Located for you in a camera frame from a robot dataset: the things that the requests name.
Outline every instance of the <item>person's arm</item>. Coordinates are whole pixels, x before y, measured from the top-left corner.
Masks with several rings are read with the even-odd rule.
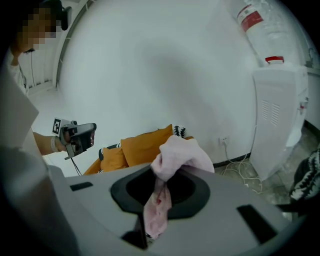
[[[33,136],[42,156],[54,153],[54,151],[51,149],[52,136],[43,136],[36,132],[33,133]],[[61,143],[58,137],[55,138],[55,146],[59,152],[66,151],[66,147]]]

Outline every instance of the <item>pink cloth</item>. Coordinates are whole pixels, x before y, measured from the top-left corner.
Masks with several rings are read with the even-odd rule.
[[[185,165],[215,172],[209,156],[199,147],[194,138],[185,140],[172,135],[159,149],[160,154],[151,164],[157,176],[154,191],[143,209],[145,232],[153,239],[157,239],[167,228],[168,210],[172,204],[166,182],[176,171]]]

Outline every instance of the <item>gray tile floor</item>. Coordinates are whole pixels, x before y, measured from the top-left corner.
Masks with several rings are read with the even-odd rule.
[[[302,136],[299,143],[294,147],[290,157],[282,165],[282,167],[271,177],[262,182],[261,196],[271,204],[287,204],[290,202],[289,190],[294,181],[294,175],[298,165],[304,159],[306,159],[312,151],[318,148],[319,141],[317,137],[307,128],[302,128]],[[232,163],[228,168],[238,170],[239,164]],[[222,166],[215,169],[217,174],[223,174],[226,166]],[[241,164],[240,171],[242,176],[253,178],[257,177],[257,173],[254,168],[249,164]],[[230,177],[240,183],[244,183],[241,176],[232,170],[226,170],[224,176]],[[250,189],[257,192],[261,191],[261,183],[258,179],[247,179],[245,181]]]

